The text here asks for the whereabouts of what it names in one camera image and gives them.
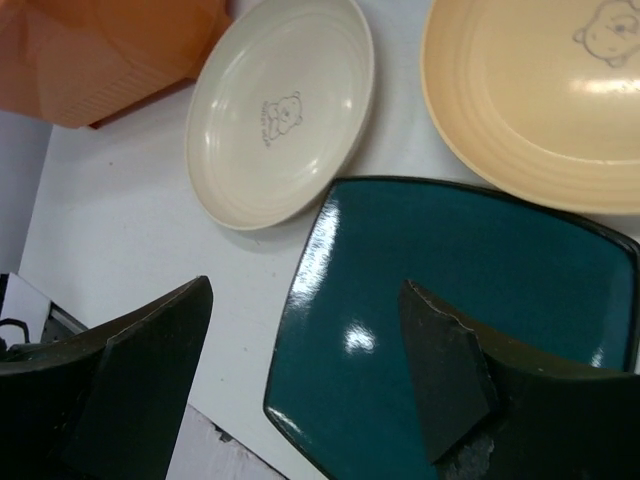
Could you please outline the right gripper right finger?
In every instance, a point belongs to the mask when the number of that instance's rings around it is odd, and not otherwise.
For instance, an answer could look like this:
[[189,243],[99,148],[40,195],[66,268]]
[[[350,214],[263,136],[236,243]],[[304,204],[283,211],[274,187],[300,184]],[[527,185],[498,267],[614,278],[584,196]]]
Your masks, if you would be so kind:
[[518,341],[405,282],[401,333],[442,479],[635,479],[639,378]]

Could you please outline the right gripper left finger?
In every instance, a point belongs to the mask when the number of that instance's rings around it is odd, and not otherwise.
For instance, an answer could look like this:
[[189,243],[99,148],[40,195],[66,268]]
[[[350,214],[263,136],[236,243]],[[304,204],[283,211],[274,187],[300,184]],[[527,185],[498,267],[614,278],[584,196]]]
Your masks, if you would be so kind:
[[165,478],[213,303],[199,276],[68,338],[3,343],[2,478]]

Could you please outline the teal square plate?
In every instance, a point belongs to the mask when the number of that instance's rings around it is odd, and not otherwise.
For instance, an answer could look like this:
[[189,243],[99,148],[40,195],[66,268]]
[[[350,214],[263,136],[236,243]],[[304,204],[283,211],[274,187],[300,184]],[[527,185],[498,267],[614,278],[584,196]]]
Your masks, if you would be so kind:
[[331,479],[442,479],[426,456],[402,339],[408,281],[534,348],[638,376],[631,238],[480,187],[338,180],[292,281],[263,401]]

